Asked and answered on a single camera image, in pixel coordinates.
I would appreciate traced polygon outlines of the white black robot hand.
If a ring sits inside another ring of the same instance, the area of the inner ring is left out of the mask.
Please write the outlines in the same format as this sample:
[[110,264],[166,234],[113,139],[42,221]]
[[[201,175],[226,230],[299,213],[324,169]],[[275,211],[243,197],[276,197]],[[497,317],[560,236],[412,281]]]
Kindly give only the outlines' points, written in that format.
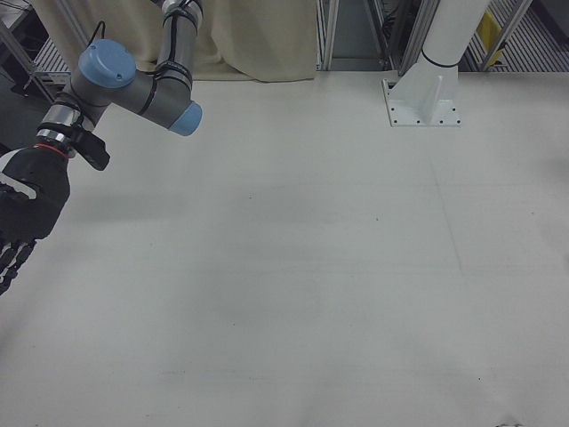
[[36,242],[52,232],[70,186],[68,158],[40,144],[2,157],[1,291],[6,292]]

